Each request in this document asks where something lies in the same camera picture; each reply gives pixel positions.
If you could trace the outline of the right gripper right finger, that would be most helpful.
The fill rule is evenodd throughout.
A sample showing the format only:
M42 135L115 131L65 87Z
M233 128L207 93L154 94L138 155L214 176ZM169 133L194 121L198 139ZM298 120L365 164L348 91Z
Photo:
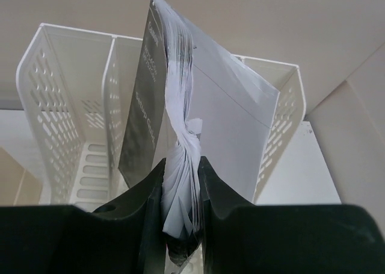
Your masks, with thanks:
M383 273L384 238L349 204L254 205L199 164L205 273Z

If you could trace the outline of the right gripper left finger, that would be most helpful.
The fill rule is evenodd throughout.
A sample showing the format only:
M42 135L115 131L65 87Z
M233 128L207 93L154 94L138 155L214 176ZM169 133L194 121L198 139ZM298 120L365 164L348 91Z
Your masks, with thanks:
M2 273L163 273L165 163L94 212L74 205L1 208Z

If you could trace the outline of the grey setup guide booklet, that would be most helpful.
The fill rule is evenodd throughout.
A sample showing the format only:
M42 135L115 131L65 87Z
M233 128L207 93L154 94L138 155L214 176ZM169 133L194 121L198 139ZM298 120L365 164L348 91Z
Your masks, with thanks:
M275 87L165 0L150 0L119 171L132 187L155 157L165 159L162 231L175 265L202 236L201 157L251 201L278 99Z

